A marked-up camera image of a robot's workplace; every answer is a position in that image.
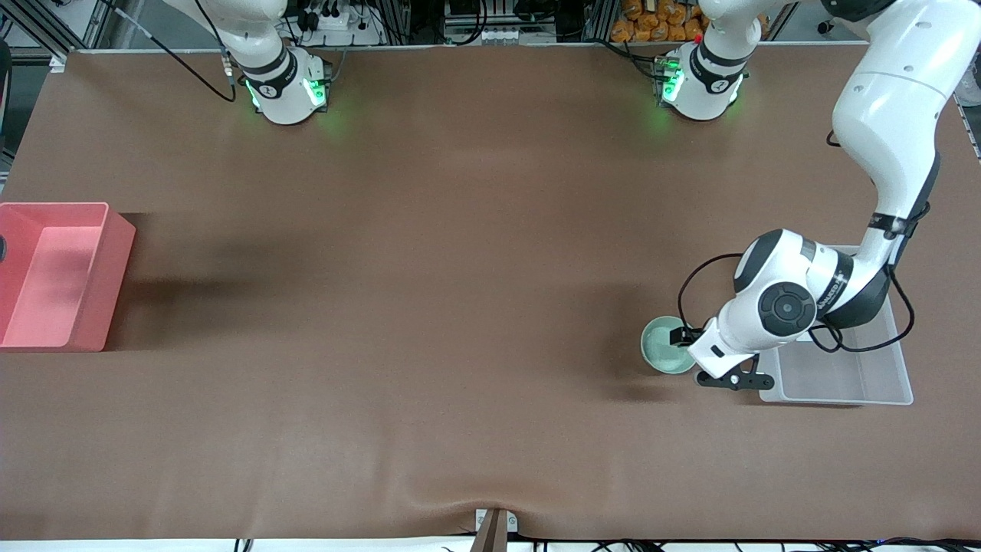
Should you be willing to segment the orange packet pile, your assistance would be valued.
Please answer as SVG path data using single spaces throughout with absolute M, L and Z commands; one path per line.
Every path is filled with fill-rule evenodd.
M 613 43 L 696 41 L 710 25 L 697 0 L 619 0 Z

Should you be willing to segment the metal table clamp bracket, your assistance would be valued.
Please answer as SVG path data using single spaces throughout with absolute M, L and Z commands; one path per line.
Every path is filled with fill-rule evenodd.
M 517 514 L 505 509 L 477 509 L 475 531 L 469 552 L 507 552 L 509 537 L 518 532 Z

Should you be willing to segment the white power strip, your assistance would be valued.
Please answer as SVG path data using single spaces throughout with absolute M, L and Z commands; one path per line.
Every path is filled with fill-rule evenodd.
M 381 15 L 374 7 L 347 4 L 333 7 L 328 15 L 305 11 L 285 25 L 285 31 L 304 47 L 368 47 L 389 45 L 388 32 L 383 28 Z

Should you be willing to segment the clear plastic bin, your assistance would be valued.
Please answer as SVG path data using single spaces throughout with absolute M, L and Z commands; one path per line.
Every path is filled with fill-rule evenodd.
M 867 353 L 825 353 L 809 335 L 764 350 L 758 370 L 774 378 L 768 403 L 909 406 L 914 401 L 900 343 Z

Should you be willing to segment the brown table mat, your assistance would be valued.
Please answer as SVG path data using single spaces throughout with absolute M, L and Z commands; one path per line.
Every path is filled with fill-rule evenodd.
M 8 202 L 136 227 L 107 350 L 0 354 L 0 542 L 417 537 L 517 514 L 598 541 L 981 539 L 981 163 L 939 118 L 898 265 L 909 406 L 652 370 L 687 274 L 861 238 L 830 115 L 863 44 L 768 43 L 722 118 L 602 47 L 350 52 L 275 126 L 160 54 L 49 74 Z

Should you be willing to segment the pink plastic bin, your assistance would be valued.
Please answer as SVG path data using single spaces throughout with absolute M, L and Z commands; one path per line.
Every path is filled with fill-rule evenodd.
M 0 353 L 104 349 L 134 237 L 105 202 L 0 203 Z

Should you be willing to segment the mint green bowl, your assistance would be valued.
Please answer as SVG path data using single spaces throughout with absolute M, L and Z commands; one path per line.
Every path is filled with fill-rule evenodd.
M 696 361 L 681 347 L 671 342 L 671 333 L 687 329 L 677 317 L 658 317 L 645 325 L 641 333 L 641 355 L 645 362 L 659 373 L 679 375 L 687 373 Z

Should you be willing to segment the black electronics rack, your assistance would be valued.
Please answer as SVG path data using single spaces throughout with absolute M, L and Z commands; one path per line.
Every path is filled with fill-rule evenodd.
M 442 41 L 469 45 L 528 45 L 558 38 L 559 0 L 435 0 Z

